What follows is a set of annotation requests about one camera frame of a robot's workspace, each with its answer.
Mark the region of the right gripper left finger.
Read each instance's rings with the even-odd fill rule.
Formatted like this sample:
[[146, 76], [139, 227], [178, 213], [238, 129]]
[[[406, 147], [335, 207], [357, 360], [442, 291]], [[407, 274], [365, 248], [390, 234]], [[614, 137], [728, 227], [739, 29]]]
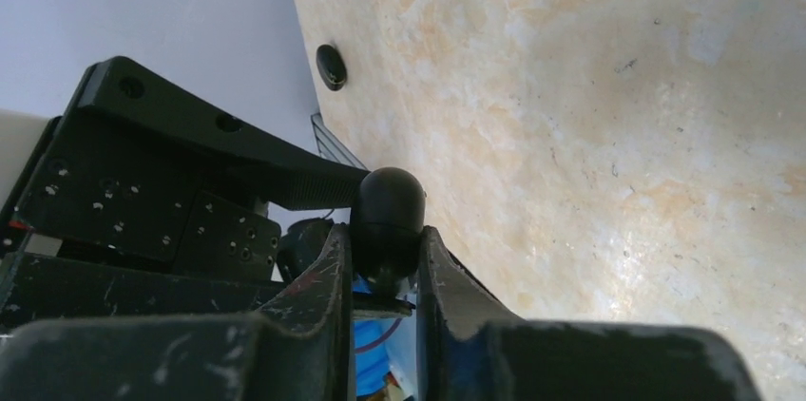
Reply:
[[17, 250], [1, 265], [5, 400], [344, 400], [342, 239], [289, 286]]

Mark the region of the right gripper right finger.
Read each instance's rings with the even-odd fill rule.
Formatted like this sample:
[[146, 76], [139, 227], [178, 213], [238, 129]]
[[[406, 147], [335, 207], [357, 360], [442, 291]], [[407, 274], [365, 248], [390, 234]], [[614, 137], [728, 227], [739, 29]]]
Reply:
[[418, 269], [424, 400], [758, 400], [736, 349], [702, 328], [524, 319], [431, 226]]

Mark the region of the black earbud charging case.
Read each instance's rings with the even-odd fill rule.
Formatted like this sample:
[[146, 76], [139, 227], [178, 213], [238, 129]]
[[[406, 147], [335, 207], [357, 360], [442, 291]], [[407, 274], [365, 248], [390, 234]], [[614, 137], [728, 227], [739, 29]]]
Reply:
[[382, 167], [359, 185], [349, 233], [355, 272], [371, 292], [397, 296], [419, 266], [426, 193], [410, 172]]

